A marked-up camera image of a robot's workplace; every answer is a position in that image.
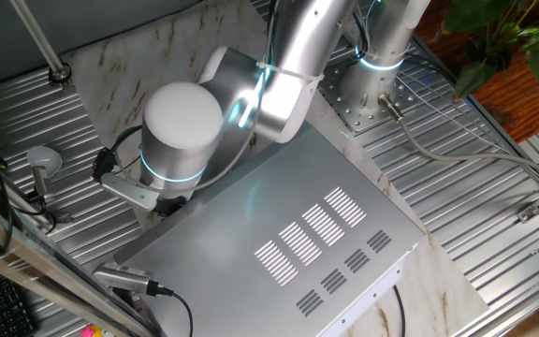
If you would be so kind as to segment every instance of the marble surface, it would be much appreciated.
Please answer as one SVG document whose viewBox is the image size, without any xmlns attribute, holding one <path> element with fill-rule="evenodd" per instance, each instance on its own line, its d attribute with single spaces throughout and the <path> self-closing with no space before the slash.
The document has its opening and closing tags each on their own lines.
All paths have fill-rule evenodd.
<svg viewBox="0 0 539 337">
<path fill-rule="evenodd" d="M 197 81 L 211 52 L 229 46 L 255 59 L 265 49 L 266 24 L 247 0 L 211 0 L 63 55 L 103 145 L 140 125 L 151 94 L 174 81 Z M 130 161 L 138 137 L 120 151 Z"/>
<path fill-rule="evenodd" d="M 127 127 L 140 124 L 144 105 L 155 89 L 173 81 L 195 81 L 211 51 L 220 45 L 260 59 L 265 23 L 247 0 L 207 1 L 72 52 L 64 60 L 72 66 L 73 81 L 99 137 L 110 146 Z M 320 95 L 313 99 L 307 121 L 427 232 Z M 124 162 L 138 155 L 138 142 L 139 137 L 132 137 L 121 147 Z M 252 153 L 265 144 L 260 141 Z M 136 176 L 138 165 L 131 169 Z M 488 309 L 429 233 L 405 259 L 398 287 L 406 336 L 450 336 Z M 388 291 L 342 336 L 400 335 L 399 305 L 394 292 Z"/>
</svg>

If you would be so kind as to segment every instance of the metal rod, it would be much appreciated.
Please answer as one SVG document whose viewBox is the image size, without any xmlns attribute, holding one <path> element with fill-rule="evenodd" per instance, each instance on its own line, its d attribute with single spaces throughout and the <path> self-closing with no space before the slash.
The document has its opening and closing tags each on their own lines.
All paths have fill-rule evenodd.
<svg viewBox="0 0 539 337">
<path fill-rule="evenodd" d="M 24 0 L 9 1 L 16 9 L 16 12 L 18 12 L 20 19 L 22 19 L 26 29 L 28 29 L 28 32 L 33 37 L 36 45 L 41 50 L 41 53 L 45 57 L 45 60 L 47 60 L 49 67 L 53 70 L 53 75 L 56 76 L 58 80 L 63 80 L 67 76 L 66 68 L 62 64 L 62 60 L 59 58 L 59 56 L 57 56 L 51 47 L 47 37 L 45 37 L 45 34 L 43 34 L 41 27 L 36 22 L 35 17 L 26 5 L 26 2 Z"/>
<path fill-rule="evenodd" d="M 41 280 L 41 283 L 49 279 L 53 280 L 64 288 L 62 290 L 65 294 L 80 298 L 81 301 L 88 303 L 93 310 L 90 313 L 78 310 L 79 307 L 75 305 L 76 301 L 71 302 L 69 296 L 52 297 L 50 291 L 43 291 L 39 295 L 87 319 L 92 319 L 91 315 L 98 315 L 97 321 L 104 324 L 102 328 L 116 331 L 118 335 L 129 335 L 130 332 L 143 337 L 155 335 L 154 326 L 142 319 L 132 308 L 109 292 L 106 296 L 58 260 L 55 252 L 58 251 L 59 246 L 47 239 L 31 224 L 24 222 L 23 226 L 22 231 L 15 227 L 12 228 L 9 254 L 0 257 L 0 261 L 6 261 L 8 265 L 7 272 L 2 273 L 3 276 L 15 282 L 22 279 L 21 286 L 31 288 L 26 279 L 20 276 L 18 278 L 11 277 L 10 273 L 25 273 L 28 276 L 28 282 L 35 282 L 43 275 L 47 275 L 47 279 Z M 7 227 L 7 222 L 0 216 L 0 242 L 6 237 Z M 42 286 L 32 287 L 34 290 L 39 288 Z"/>
</svg>

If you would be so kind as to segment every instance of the black cable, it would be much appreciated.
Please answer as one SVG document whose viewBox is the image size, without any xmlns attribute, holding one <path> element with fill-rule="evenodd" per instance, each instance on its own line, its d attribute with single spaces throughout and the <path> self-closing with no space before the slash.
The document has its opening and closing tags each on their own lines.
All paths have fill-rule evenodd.
<svg viewBox="0 0 539 337">
<path fill-rule="evenodd" d="M 142 125 L 127 128 L 118 136 L 111 148 L 103 148 L 99 151 L 96 159 L 93 161 L 93 179 L 96 182 L 101 183 L 101 176 L 113 171 L 113 167 L 118 164 L 115 157 L 116 151 L 128 137 L 140 129 L 142 129 Z"/>
<path fill-rule="evenodd" d="M 401 324 L 402 324 L 402 328 L 401 328 L 401 337 L 404 337 L 404 332 L 405 332 L 405 329 L 406 329 L 406 322 L 405 322 L 405 318 L 404 318 L 404 307 L 402 306 L 402 300 L 401 300 L 401 294 L 399 294 L 399 289 L 397 288 L 396 285 L 393 285 L 392 288 L 394 288 L 394 293 L 397 295 L 397 300 L 399 301 L 399 307 L 401 308 Z"/>
<path fill-rule="evenodd" d="M 359 30 L 359 34 L 361 35 L 361 40 L 363 43 L 363 45 L 359 49 L 359 54 L 356 55 L 356 58 L 362 59 L 363 57 L 365 57 L 365 50 L 370 47 L 370 41 L 367 40 L 367 36 L 365 35 L 365 28 L 363 27 L 361 19 L 359 18 L 356 11 L 353 12 L 353 19 L 355 19 L 355 23 L 357 24 L 357 28 Z"/>
<path fill-rule="evenodd" d="M 176 298 L 176 300 L 179 300 L 182 302 L 182 304 L 184 305 L 184 308 L 186 309 L 186 312 L 188 313 L 188 321 L 191 325 L 191 329 L 188 336 L 193 337 L 193 313 L 191 312 L 191 307 L 188 306 L 188 303 L 186 302 L 186 300 L 184 300 L 182 297 L 176 294 L 173 290 L 169 290 L 168 288 L 164 288 L 161 286 L 157 288 L 157 292 L 162 295 L 174 297 Z"/>
<path fill-rule="evenodd" d="M 188 333 L 189 337 L 193 337 L 193 313 L 191 313 L 191 308 L 188 306 L 188 303 L 186 303 L 186 300 L 184 300 L 182 297 L 178 296 L 177 294 L 172 295 L 177 300 L 181 301 L 182 304 L 184 304 L 184 308 L 186 308 L 186 312 L 188 313 L 188 321 L 191 325 L 190 332 Z"/>
<path fill-rule="evenodd" d="M 118 148 L 120 147 L 120 144 L 122 144 L 128 137 L 130 137 L 133 133 L 139 131 L 142 128 L 142 125 L 138 126 L 132 126 L 124 130 L 120 136 L 116 139 L 116 142 L 113 144 L 113 146 L 110 148 L 112 152 L 116 152 Z"/>
<path fill-rule="evenodd" d="M 140 155 L 139 155 L 138 157 L 134 158 L 130 163 L 128 163 L 128 165 L 126 165 L 126 166 L 124 167 L 124 169 L 130 168 L 130 167 L 131 167 L 134 163 L 136 163 L 139 159 L 140 159 Z M 119 171 L 114 171 L 114 172 L 112 172 L 112 173 L 113 173 L 113 174 L 118 174 L 118 173 L 120 173 L 120 172 L 121 172 L 121 171 L 119 170 Z"/>
</svg>

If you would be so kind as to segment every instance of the vent grille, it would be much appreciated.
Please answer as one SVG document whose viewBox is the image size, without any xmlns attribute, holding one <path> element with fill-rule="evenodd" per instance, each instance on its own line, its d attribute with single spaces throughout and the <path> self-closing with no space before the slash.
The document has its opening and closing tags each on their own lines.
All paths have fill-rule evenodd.
<svg viewBox="0 0 539 337">
<path fill-rule="evenodd" d="M 283 230 L 280 233 L 280 237 L 305 266 L 309 266 L 318 256 L 322 255 L 322 251 L 297 223 L 292 223 L 292 225 Z"/>
<path fill-rule="evenodd" d="M 375 254 L 378 254 L 391 241 L 392 240 L 390 237 L 388 237 L 385 232 L 380 229 L 379 232 L 377 232 L 369 241 L 367 241 L 367 244 L 371 247 L 371 249 L 373 249 Z"/>
<path fill-rule="evenodd" d="M 307 221 L 309 226 L 315 230 L 317 235 L 319 235 L 328 246 L 334 244 L 334 242 L 344 235 L 342 228 L 338 226 L 324 209 L 317 204 L 303 214 L 303 219 Z"/>
<path fill-rule="evenodd" d="M 342 273 L 335 269 L 328 277 L 322 281 L 322 286 L 326 289 L 326 291 L 332 295 L 332 293 L 336 290 L 338 290 L 339 287 L 341 287 L 344 282 L 346 282 L 346 277 L 342 275 Z"/>
<path fill-rule="evenodd" d="M 358 270 L 361 269 L 361 267 L 365 266 L 365 264 L 370 259 L 363 253 L 362 250 L 357 249 L 356 252 L 354 252 L 350 257 L 348 257 L 344 264 L 348 269 L 350 269 L 353 273 L 356 273 Z"/>
<path fill-rule="evenodd" d="M 340 187 L 330 192 L 324 200 L 350 227 L 354 227 L 367 216 Z"/>
<path fill-rule="evenodd" d="M 324 300 L 322 300 L 322 298 L 317 295 L 315 290 L 312 290 L 307 295 L 305 295 L 305 297 L 300 299 L 299 302 L 297 302 L 297 306 L 305 314 L 306 317 L 315 309 L 317 309 L 317 307 L 323 302 Z"/>
<path fill-rule="evenodd" d="M 255 256 L 257 256 L 261 264 L 263 264 L 280 286 L 286 286 L 290 280 L 299 274 L 299 271 L 297 271 L 272 241 L 261 247 L 255 253 Z"/>
</svg>

